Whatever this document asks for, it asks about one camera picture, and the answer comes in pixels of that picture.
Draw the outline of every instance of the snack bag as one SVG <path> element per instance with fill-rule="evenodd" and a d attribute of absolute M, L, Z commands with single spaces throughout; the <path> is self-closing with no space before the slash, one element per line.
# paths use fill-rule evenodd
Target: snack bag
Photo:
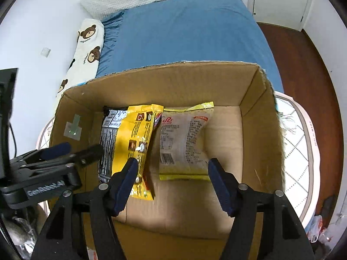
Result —
<path fill-rule="evenodd" d="M 98 162 L 98 176 L 101 183 L 108 183 L 112 176 L 112 162 L 115 143 L 120 123 L 127 115 L 128 108 L 118 110 L 105 108 L 101 126 L 100 144 L 104 148 L 102 158 Z"/>
<path fill-rule="evenodd" d="M 213 102 L 186 109 L 164 109 L 160 134 L 160 180 L 209 180 L 209 159 L 198 146 L 198 135 L 213 110 Z"/>
<path fill-rule="evenodd" d="M 160 120 L 163 108 L 160 105 L 130 106 L 121 120 L 117 131 L 112 174 L 120 172 L 128 158 L 134 157 L 138 160 L 138 174 L 130 196 L 153 200 L 143 172 L 152 131 Z"/>

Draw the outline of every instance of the white snack bag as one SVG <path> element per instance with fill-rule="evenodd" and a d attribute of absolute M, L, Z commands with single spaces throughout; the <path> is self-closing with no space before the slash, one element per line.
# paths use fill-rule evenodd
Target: white snack bag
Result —
<path fill-rule="evenodd" d="M 213 102 L 186 109 L 164 109 L 160 134 L 160 180 L 209 180 L 209 159 L 202 151 L 199 134 L 213 110 Z"/>

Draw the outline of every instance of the yellow snack bag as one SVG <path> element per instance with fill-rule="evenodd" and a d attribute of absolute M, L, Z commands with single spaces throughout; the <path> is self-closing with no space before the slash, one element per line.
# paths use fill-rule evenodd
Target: yellow snack bag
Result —
<path fill-rule="evenodd" d="M 148 144 L 164 110 L 160 105 L 130 106 L 117 131 L 112 174 L 120 172 L 128 158 L 138 160 L 138 174 L 130 196 L 153 200 L 143 175 Z"/>

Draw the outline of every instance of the barcode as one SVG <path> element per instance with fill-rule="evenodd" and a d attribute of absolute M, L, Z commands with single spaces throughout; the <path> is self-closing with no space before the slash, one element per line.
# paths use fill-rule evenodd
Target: barcode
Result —
<path fill-rule="evenodd" d="M 111 116 L 106 117 L 102 126 L 108 127 L 110 125 L 112 119 L 113 119 L 113 116 L 112 117 Z"/>
<path fill-rule="evenodd" d="M 160 154 L 160 163 L 161 164 L 175 164 L 171 153 L 161 153 Z"/>

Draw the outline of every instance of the cardboard box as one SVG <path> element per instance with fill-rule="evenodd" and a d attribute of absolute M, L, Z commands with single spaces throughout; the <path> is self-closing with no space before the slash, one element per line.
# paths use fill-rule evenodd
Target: cardboard box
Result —
<path fill-rule="evenodd" d="M 282 189 L 282 136 L 270 82 L 258 65 L 241 62 L 181 62 L 110 74 L 68 89 L 54 122 L 51 145 L 68 141 L 73 151 L 99 142 L 103 107 L 159 104 L 194 106 L 213 101 L 204 148 L 227 172 L 254 190 Z M 67 122 L 80 116 L 80 140 L 64 136 Z M 203 180 L 159 180 L 160 126 L 146 160 L 155 200 L 129 198 L 115 222 L 131 259 L 219 259 L 233 219 L 222 211 L 213 186 Z M 83 188 L 98 185 L 97 165 L 80 170 Z M 87 245 L 93 247 L 86 216 Z M 256 259 L 261 216 L 251 259 Z"/>

